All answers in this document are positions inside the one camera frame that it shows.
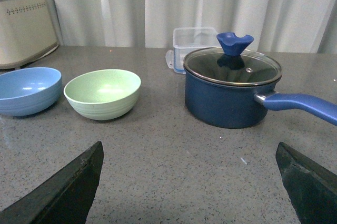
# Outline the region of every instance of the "bread bin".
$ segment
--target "bread bin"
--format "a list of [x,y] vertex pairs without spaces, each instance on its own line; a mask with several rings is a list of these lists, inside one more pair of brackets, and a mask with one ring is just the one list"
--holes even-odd
[[0,69],[20,68],[57,47],[46,0],[0,0]]

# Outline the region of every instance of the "pan handle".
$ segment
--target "pan handle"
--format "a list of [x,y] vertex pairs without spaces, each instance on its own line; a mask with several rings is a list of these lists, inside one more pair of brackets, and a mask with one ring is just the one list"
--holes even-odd
[[308,94],[256,93],[254,100],[273,111],[300,109],[337,126],[337,105]]

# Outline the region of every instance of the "blue handle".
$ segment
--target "blue handle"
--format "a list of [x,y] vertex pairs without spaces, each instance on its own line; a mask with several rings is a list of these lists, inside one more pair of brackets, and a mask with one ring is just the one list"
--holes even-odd
[[219,33],[216,36],[224,53],[229,56],[240,56],[242,51],[254,41],[250,35],[237,37],[233,32]]
[[308,94],[273,94],[263,102],[265,108],[279,111],[300,109],[337,126],[337,105]]

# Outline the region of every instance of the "pot lid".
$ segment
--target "pot lid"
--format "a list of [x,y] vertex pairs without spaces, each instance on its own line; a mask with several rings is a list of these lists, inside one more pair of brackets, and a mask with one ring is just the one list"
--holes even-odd
[[222,85],[259,86],[281,78],[280,64],[266,55],[245,49],[253,37],[221,33],[222,46],[195,50],[184,58],[184,68],[191,74]]

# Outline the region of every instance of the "bowl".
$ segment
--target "bowl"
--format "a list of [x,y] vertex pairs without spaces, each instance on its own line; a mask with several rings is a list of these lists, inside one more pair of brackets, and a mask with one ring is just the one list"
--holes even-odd
[[140,86],[141,79],[133,72],[97,70],[72,79],[64,87],[64,95],[80,115],[93,120],[110,120],[133,108]]
[[62,75],[53,68],[33,67],[0,75],[0,114],[26,116],[54,104],[62,92]]

